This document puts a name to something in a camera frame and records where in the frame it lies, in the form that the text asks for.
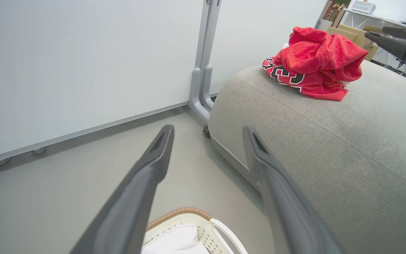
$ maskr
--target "gray ottoman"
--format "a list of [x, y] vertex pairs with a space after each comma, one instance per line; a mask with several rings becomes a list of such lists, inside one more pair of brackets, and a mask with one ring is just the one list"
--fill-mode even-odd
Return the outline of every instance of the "gray ottoman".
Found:
[[253, 185], [242, 127], [253, 126], [348, 254], [406, 254], [406, 78], [364, 61], [343, 101], [282, 86], [261, 67], [218, 94], [214, 146]]

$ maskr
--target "white desk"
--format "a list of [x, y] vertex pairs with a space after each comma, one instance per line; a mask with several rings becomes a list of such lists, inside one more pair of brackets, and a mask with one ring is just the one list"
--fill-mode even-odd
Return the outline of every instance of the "white desk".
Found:
[[[399, 26], [399, 27], [404, 27], [404, 28], [406, 28], [406, 24], [402, 24], [402, 23], [399, 23], [399, 22], [397, 22], [397, 21], [393, 21], [393, 20], [390, 20], [390, 19], [384, 19], [384, 18], [381, 18], [381, 17], [379, 17], [379, 16], [374, 16], [374, 15], [371, 15], [371, 14], [367, 14], [367, 13], [360, 12], [360, 11], [356, 11], [356, 10], [350, 10], [350, 9], [347, 9], [347, 8], [345, 8], [344, 10], [345, 10], [346, 12], [348, 12], [348, 13], [359, 14], [359, 15], [361, 15], [361, 16], [367, 17], [365, 21], [363, 21], [361, 24], [359, 24], [359, 25], [357, 25], [357, 26], [356, 26], [356, 24], [355, 24], [355, 19], [352, 19], [352, 20], [351, 20], [351, 23], [352, 23], [351, 26], [352, 26], [352, 27], [355, 27], [355, 28], [358, 28], [358, 29], [359, 29], [359, 27], [364, 26], [364, 24], [366, 23], [366, 21], [368, 21], [368, 20], [370, 20], [370, 19], [378, 19], [378, 20], [383, 21], [383, 22], [385, 22], [385, 23], [390, 23], [390, 24], [397, 25], [397, 26]], [[343, 19], [342, 19], [341, 22], [340, 22], [341, 24], [345, 24], [345, 23], [343, 23], [343, 21], [344, 21], [345, 18], [346, 18], [346, 15], [344, 14]]]
[[[369, 24], [374, 27], [383, 28], [385, 26], [397, 27], [397, 28], [406, 28], [406, 24], [399, 23], [390, 19], [384, 19], [378, 16], [370, 15], [367, 13], [350, 10], [345, 8], [345, 13], [343, 18], [340, 21], [340, 24], [348, 25], [358, 29], [363, 29], [364, 25]], [[390, 65], [394, 68], [398, 68], [399, 61], [397, 61], [393, 55], [388, 53], [386, 50], [379, 48], [375, 56], [372, 58], [375, 61], [378, 61], [382, 64]]]

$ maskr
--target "gray metal frame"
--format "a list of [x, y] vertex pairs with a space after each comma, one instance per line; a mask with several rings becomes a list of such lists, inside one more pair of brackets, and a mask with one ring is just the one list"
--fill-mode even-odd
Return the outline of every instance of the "gray metal frame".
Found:
[[210, 111], [214, 105], [209, 93], [213, 73], [209, 58], [213, 48], [220, 4], [221, 0], [206, 0], [203, 5], [197, 56], [190, 84], [189, 106], [206, 122], [209, 121]]

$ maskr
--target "white wall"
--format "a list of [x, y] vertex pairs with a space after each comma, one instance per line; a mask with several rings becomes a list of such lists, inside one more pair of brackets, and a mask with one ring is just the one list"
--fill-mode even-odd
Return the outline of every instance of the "white wall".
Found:
[[187, 101], [204, 2], [0, 0], [0, 155]]
[[261, 66], [288, 42], [296, 26], [314, 27], [326, 0], [223, 0], [209, 64], [211, 93], [250, 66]]
[[404, 0], [368, 0], [368, 3], [377, 5], [373, 13], [375, 16], [398, 22], [406, 21], [406, 1]]

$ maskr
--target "white laundry basket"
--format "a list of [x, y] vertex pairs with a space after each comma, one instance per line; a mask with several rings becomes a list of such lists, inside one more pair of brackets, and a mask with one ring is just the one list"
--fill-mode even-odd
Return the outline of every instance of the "white laundry basket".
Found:
[[232, 246], [235, 246], [240, 254], [248, 254], [242, 243], [227, 226], [212, 218], [208, 213], [194, 207], [176, 209], [150, 222], [147, 226], [143, 245], [148, 244], [176, 225], [185, 223], [197, 226], [197, 238], [210, 254], [234, 254], [217, 230], [223, 232], [232, 241]]

